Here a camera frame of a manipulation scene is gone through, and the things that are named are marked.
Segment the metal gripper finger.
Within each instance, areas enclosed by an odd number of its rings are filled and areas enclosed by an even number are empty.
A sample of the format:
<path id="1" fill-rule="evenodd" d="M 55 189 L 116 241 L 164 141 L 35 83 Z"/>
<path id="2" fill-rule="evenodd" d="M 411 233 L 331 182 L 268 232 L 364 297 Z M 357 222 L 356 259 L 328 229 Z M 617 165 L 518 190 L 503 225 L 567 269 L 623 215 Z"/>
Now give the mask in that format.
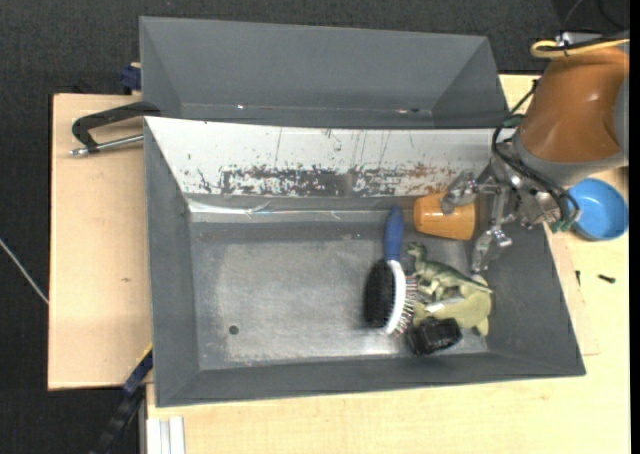
<path id="1" fill-rule="evenodd" d="M 512 239 L 501 227 L 492 226 L 482 233 L 474 243 L 471 270 L 474 273 L 487 270 L 489 264 L 498 259 L 507 248 L 512 246 L 512 243 Z"/>
<path id="2" fill-rule="evenodd" d="M 443 213 L 453 213 L 457 207 L 472 205 L 479 194 L 479 185 L 471 171 L 460 173 L 446 188 L 440 199 Z"/>

